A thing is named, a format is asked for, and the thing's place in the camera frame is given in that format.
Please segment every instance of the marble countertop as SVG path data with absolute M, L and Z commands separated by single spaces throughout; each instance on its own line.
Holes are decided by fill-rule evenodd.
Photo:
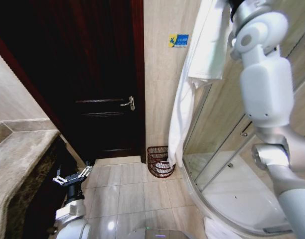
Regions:
M 5 232 L 10 200 L 59 135 L 52 124 L 46 129 L 37 120 L 33 123 L 37 126 L 18 121 L 0 123 L 0 238 Z

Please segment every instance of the glass shower enclosure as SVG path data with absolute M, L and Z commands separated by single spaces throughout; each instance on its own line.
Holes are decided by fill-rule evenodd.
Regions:
M 292 23 L 281 45 L 294 77 L 296 104 L 291 125 L 305 135 L 305 11 L 293 12 L 291 1 L 277 4 Z M 223 80 L 203 91 L 186 140 L 184 167 L 205 205 L 236 230 L 256 236 L 290 233 L 272 182 L 251 155 L 252 145 L 260 140 L 244 115 L 242 69 L 241 62 L 227 56 Z

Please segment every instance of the towel on floor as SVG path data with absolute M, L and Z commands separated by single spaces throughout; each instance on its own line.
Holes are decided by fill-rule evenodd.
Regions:
M 222 79 L 230 7 L 226 0 L 202 0 L 173 105 L 168 162 L 182 167 L 183 143 L 192 120 L 195 89 Z

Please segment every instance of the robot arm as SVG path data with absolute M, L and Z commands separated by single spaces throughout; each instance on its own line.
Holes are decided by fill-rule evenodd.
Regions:
M 290 127 L 294 106 L 289 61 L 279 44 L 288 30 L 286 17 L 271 12 L 264 0 L 230 0 L 234 36 L 231 56 L 242 59 L 240 76 L 246 115 L 264 142 L 252 148 L 256 164 L 269 172 L 274 191 L 295 234 L 305 239 L 305 138 Z
M 57 170 L 57 176 L 53 181 L 61 187 L 67 188 L 67 199 L 64 207 L 56 211 L 56 221 L 64 228 L 58 233 L 57 239 L 88 239 L 91 226 L 84 219 L 86 207 L 84 205 L 84 195 L 81 184 L 92 171 L 92 166 L 86 162 L 86 168 L 82 172 L 62 178 L 60 168 Z

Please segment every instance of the door handle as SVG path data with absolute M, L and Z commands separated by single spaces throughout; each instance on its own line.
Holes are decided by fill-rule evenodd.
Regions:
M 130 96 L 129 97 L 129 102 L 126 104 L 121 104 L 121 106 L 127 106 L 130 105 L 131 106 L 131 110 L 134 111 L 135 110 L 135 102 L 134 102 L 134 97 Z

